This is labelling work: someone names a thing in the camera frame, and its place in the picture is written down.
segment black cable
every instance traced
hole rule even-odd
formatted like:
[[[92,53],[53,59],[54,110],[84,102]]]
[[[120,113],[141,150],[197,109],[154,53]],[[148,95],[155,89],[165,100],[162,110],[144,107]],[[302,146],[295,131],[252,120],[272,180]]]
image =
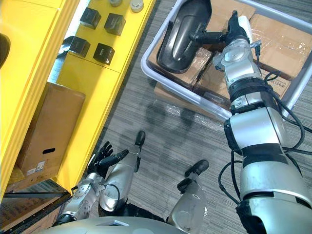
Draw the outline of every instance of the black cable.
[[[236,191],[236,194],[238,196],[238,199],[241,201],[240,199],[240,191],[236,182],[236,176],[235,176],[235,170],[234,170],[234,151],[231,151],[231,176],[232,176],[232,182]]]
[[[118,193],[118,199],[117,199],[117,202],[116,202],[115,210],[118,209],[118,204],[119,204],[119,201],[120,201],[120,191],[119,191],[119,188],[115,184],[105,183],[104,185],[109,185],[109,186],[113,186],[113,187],[116,188],[117,193]]]
[[[287,122],[298,126],[298,124],[297,124],[296,121],[293,121],[292,119],[290,119],[290,118],[288,118],[288,117],[286,117],[286,116],[284,116],[284,115],[282,115],[282,118],[283,118],[284,120],[286,120]],[[304,126],[304,125],[303,125],[303,128],[304,128],[304,130],[306,130],[307,132],[312,133],[312,129],[311,129],[311,128],[308,128],[308,127],[306,127],[306,126]]]
[[[298,150],[298,149],[293,149],[293,148],[288,148],[288,147],[283,147],[283,149],[287,151],[293,151],[296,153],[304,154],[304,155],[312,155],[311,151]]]
[[[243,162],[240,161],[240,160],[234,160],[233,162],[234,162],[234,163],[243,163]],[[219,187],[220,187],[221,191],[224,192],[225,195],[228,196],[233,202],[235,202],[236,205],[239,205],[239,201],[237,201],[233,196],[231,196],[231,195],[226,191],[226,189],[224,188],[224,186],[223,186],[222,183],[221,183],[221,177],[222,177],[222,175],[223,175],[225,169],[227,169],[227,168],[230,166],[230,164],[231,164],[231,162],[229,162],[228,164],[226,164],[226,165],[222,168],[221,172],[219,173],[218,183],[219,183]]]
[[[292,161],[292,163],[294,164],[294,166],[297,168],[297,170],[300,172],[300,174],[302,176],[301,170],[300,170],[299,165],[296,162],[296,160],[292,156],[290,156],[289,154],[285,154],[285,155],[287,156],[287,158],[289,158],[290,161]]]
[[[265,83],[266,85],[269,85],[269,84],[268,84],[268,81],[276,79],[276,78],[279,76],[279,74],[280,74],[280,71],[274,71],[274,72],[268,73],[268,74],[265,76],[265,78],[264,78],[264,83]],[[305,133],[305,130],[304,130],[304,128],[303,128],[303,125],[301,124],[301,121],[300,121],[300,120],[298,119],[298,117],[294,114],[294,112],[293,112],[292,110],[290,110],[290,109],[286,106],[286,104],[285,104],[284,102],[282,102],[282,101],[278,98],[278,96],[274,93],[274,91],[273,91],[272,88],[267,89],[267,90],[268,90],[268,92],[272,95],[272,97],[276,100],[276,102],[278,103],[278,105],[281,106],[281,107],[283,107],[283,108],[293,117],[293,119],[297,122],[297,124],[298,124],[298,126],[299,126],[299,128],[300,128],[300,131],[301,131],[301,136],[300,136],[300,139],[299,139],[299,141],[297,142],[297,144],[295,144],[295,146],[292,147],[292,149],[297,149],[297,148],[302,144],[302,142],[304,141],[305,134],[306,134],[306,133]]]

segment small round object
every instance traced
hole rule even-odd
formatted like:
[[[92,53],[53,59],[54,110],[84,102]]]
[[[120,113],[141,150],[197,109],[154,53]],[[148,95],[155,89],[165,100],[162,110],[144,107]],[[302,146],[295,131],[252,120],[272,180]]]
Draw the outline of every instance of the small round object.
[[[130,7],[133,12],[140,12],[144,7],[143,0],[131,0]]]
[[[109,3],[114,7],[119,6],[121,2],[122,0],[109,0]]]

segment black box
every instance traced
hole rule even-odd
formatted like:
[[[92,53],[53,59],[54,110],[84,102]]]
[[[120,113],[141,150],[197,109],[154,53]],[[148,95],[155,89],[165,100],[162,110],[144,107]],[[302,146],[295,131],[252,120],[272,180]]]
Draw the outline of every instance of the black box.
[[[84,26],[96,29],[100,19],[101,15],[97,10],[87,7],[80,18],[80,22]]]
[[[86,57],[89,47],[90,43],[87,42],[85,39],[74,37],[72,43],[70,44],[69,51]]]
[[[120,36],[125,23],[126,20],[122,15],[109,13],[104,28],[108,33]]]
[[[114,53],[115,50],[111,46],[99,43],[97,44],[97,48],[94,52],[93,58],[96,61],[109,65],[111,64]]]

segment black curved object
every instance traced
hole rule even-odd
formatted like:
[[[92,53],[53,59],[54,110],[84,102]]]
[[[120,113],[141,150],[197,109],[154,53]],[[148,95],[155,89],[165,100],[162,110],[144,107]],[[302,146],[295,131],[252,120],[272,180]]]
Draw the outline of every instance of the black curved object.
[[[145,132],[141,130],[138,132],[138,134],[136,136],[135,145],[137,145],[140,149],[142,149],[144,141],[145,141]]]
[[[190,169],[188,169],[184,176],[188,177],[192,172],[196,173],[198,176],[207,170],[209,167],[209,162],[207,160],[200,160],[197,163],[195,163]]]
[[[6,35],[0,33],[0,68],[2,67],[2,65],[6,61],[6,58],[9,55],[10,46],[10,39]]]
[[[211,18],[210,0],[188,0],[180,8],[174,21],[170,21],[162,45],[157,53],[157,63],[172,73],[186,72],[200,45],[190,34],[206,29]]]

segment box handle hole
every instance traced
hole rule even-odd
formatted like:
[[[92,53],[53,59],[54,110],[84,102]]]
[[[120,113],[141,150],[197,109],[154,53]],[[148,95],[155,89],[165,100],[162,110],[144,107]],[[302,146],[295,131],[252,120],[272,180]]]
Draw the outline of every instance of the box handle hole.
[[[51,148],[51,149],[46,149],[44,151],[42,151],[42,154],[45,155],[45,154],[49,154],[49,153],[52,153],[55,151],[55,148]]]

